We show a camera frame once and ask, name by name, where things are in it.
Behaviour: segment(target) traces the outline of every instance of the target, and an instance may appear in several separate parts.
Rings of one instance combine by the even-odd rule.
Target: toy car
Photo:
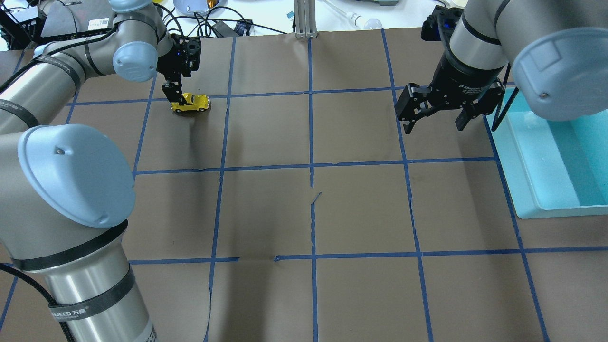
[[[205,111],[211,106],[211,99],[207,95],[194,95],[189,92],[184,93],[186,99],[185,105],[180,105],[179,102],[171,103],[171,110],[175,113],[181,113],[183,111]]]

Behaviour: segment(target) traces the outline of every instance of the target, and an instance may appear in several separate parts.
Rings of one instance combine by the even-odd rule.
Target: metal post
[[[314,0],[294,0],[295,36],[317,38]]]

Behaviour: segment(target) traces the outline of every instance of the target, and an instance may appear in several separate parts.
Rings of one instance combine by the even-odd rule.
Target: robotic arm
[[[110,0],[114,28],[50,43],[0,88],[0,240],[20,270],[43,274],[77,341],[157,341],[121,246],[134,207],[119,149],[84,125],[45,126],[91,77],[144,82],[163,73],[185,102],[181,75],[198,69],[199,41],[168,35],[150,0]]]
[[[502,101],[507,63],[530,108],[572,120],[608,108],[608,3],[596,0],[470,0],[435,8],[424,40],[445,52],[430,85],[409,83],[395,106],[406,134],[420,119],[462,109],[458,130]]]

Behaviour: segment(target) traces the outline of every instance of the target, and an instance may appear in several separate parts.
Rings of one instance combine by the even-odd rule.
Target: light blue plastic bin
[[[608,110],[547,121],[518,94],[492,135],[517,216],[608,214]]]

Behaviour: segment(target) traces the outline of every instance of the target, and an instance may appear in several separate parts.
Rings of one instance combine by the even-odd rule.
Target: white label
[[[88,29],[88,31],[107,29],[109,21],[110,21],[110,18],[101,18],[101,19],[89,20],[89,29]]]
[[[133,342],[159,342],[152,320],[148,320],[148,325],[143,328],[142,333]]]

